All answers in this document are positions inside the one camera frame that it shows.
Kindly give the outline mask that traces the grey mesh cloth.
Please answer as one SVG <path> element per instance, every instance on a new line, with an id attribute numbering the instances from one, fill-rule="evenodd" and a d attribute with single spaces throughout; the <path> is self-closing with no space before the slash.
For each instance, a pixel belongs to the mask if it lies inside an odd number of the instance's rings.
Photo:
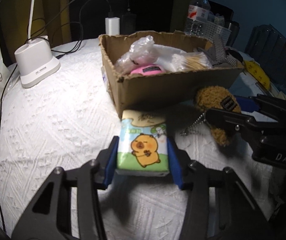
<path id="1" fill-rule="evenodd" d="M 220 35 L 216 34 L 213 38 L 213 45 L 208 50 L 198 47 L 198 52 L 203 52 L 213 66 L 226 63 L 232 67 L 237 66 L 237 60 L 227 56 L 223 39 Z"/>

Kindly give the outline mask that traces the cotton swab pack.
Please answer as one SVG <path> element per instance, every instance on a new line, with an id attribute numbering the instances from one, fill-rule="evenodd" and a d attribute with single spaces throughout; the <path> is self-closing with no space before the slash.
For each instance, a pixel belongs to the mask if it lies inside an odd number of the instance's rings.
<path id="1" fill-rule="evenodd" d="M 176 72 L 199 71 L 213 68 L 203 52 L 173 54 L 171 63 Z"/>

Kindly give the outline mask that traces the capybara tissue pack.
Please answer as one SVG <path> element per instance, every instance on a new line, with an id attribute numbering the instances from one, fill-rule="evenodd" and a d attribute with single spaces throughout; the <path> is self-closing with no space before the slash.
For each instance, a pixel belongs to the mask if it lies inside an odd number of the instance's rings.
<path id="1" fill-rule="evenodd" d="M 125 110 L 122 113 L 116 172 L 126 176 L 169 174 L 167 127 L 163 114 Z"/>

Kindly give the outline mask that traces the pink plush toy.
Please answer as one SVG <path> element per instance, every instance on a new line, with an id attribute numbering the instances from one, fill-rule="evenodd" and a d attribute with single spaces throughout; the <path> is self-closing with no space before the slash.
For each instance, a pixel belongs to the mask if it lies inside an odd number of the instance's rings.
<path id="1" fill-rule="evenodd" d="M 134 69 L 133 71 L 131 71 L 131 75 L 138 74 L 138 75 L 148 76 L 148 75 L 163 74 L 165 72 L 166 71 L 162 66 L 157 64 L 150 64 L 147 66 L 142 66 Z"/>

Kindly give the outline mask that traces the clear plastic bag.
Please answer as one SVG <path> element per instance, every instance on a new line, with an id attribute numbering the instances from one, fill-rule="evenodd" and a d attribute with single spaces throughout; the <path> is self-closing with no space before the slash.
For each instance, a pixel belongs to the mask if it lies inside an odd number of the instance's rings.
<path id="1" fill-rule="evenodd" d="M 159 57 L 154 47 L 154 39 L 151 35 L 142 37 L 133 42 L 129 51 L 120 57 L 114 64 L 114 70 L 119 74 L 129 74 L 131 71 L 155 63 Z"/>

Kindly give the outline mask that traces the yellow plastic bag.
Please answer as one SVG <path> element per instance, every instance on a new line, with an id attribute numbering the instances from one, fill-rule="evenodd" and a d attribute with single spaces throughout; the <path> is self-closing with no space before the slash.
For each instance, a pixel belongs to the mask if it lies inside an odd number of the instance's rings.
<path id="1" fill-rule="evenodd" d="M 246 70 L 267 90 L 270 89 L 270 79 L 256 61 L 244 61 Z"/>

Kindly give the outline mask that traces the white lattice basket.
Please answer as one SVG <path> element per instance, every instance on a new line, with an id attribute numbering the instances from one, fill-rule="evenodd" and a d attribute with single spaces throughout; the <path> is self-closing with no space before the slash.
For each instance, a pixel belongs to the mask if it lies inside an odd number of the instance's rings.
<path id="1" fill-rule="evenodd" d="M 225 18 L 223 16 L 212 16 L 211 19 L 212 21 L 200 22 L 202 25 L 200 36 L 212 42 L 215 36 L 220 35 L 223 44 L 226 45 L 231 30 L 225 27 Z"/>

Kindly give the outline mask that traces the steel thermos cup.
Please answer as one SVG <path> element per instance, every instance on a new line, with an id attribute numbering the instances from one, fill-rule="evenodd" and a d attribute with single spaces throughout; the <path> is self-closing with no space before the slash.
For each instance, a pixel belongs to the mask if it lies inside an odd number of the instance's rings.
<path id="1" fill-rule="evenodd" d="M 231 21 L 228 29 L 231 31 L 230 36 L 228 37 L 228 41 L 226 43 L 227 46 L 232 47 L 240 30 L 240 26 L 238 22 Z"/>

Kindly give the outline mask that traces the cardboard box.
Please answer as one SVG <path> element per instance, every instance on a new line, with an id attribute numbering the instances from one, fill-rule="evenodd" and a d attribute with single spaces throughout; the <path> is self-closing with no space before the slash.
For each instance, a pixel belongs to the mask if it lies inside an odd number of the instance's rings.
<path id="1" fill-rule="evenodd" d="M 151 76 L 118 74 L 114 69 L 114 63 L 129 51 L 133 42 L 147 35 L 151 35 L 158 45 L 170 46 L 188 53 L 196 48 L 210 49 L 212 46 L 206 39 L 187 36 L 180 32 L 139 31 L 131 35 L 100 35 L 99 45 L 109 83 L 108 92 L 118 116 L 122 116 L 126 109 L 152 111 L 191 100 L 198 90 L 206 86 L 230 88 L 244 70 L 241 64 L 237 67 L 222 64 L 214 69 Z"/>

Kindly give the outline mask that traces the white tablecloth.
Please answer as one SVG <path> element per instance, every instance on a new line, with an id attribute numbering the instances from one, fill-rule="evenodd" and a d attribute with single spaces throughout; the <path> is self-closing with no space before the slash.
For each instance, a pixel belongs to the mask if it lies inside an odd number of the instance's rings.
<path id="1" fill-rule="evenodd" d="M 83 41 L 60 69 L 30 89 L 13 83 L 0 106 L 0 225 L 11 234 L 57 167 L 77 168 L 120 133 L 106 91 L 97 39 Z M 178 239 L 187 193 L 171 177 L 115 175 L 99 192 L 109 239 Z"/>

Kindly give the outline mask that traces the clear water bottle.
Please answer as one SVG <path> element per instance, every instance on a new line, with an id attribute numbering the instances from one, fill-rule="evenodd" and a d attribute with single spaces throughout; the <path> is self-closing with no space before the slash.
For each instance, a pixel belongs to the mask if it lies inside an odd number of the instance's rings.
<path id="1" fill-rule="evenodd" d="M 203 29 L 208 20 L 209 12 L 208 0 L 191 0 L 184 32 L 191 36 L 203 36 Z"/>

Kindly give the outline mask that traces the black power adapter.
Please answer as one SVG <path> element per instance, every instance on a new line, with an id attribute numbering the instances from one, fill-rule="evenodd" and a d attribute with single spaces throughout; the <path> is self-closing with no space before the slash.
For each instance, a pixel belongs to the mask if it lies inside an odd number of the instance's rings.
<path id="1" fill-rule="evenodd" d="M 129 35 L 135 32 L 134 28 L 134 14 L 130 3 L 122 11 L 120 17 L 120 34 Z"/>

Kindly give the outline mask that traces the white charger plug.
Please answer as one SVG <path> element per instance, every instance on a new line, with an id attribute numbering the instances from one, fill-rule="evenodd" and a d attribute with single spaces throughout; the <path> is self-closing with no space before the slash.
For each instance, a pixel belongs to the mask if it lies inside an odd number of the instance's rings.
<path id="1" fill-rule="evenodd" d="M 105 18 L 106 34 L 115 36 L 120 34 L 120 19 L 118 17 Z"/>

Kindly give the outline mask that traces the yellow curtain left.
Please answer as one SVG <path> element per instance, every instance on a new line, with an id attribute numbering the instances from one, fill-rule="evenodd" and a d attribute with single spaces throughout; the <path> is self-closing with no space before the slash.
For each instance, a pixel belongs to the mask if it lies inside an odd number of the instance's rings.
<path id="1" fill-rule="evenodd" d="M 52 47 L 72 41 L 69 22 L 69 9 L 61 9 L 69 0 L 35 0 L 31 36 L 42 27 L 42 32 L 52 40 Z M 28 37 L 31 0 L 1 0 L 0 2 L 0 41 L 4 42 L 3 58 L 6 64 L 15 61 L 14 52 Z"/>

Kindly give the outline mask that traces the grey folding bed frame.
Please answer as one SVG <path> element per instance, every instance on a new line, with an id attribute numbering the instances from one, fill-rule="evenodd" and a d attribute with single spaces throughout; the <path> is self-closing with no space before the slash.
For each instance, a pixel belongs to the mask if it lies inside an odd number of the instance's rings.
<path id="1" fill-rule="evenodd" d="M 285 43 L 286 37 L 273 25 L 263 24 L 253 27 L 245 53 L 258 60 L 262 55 L 270 54 L 275 47 L 282 49 Z"/>

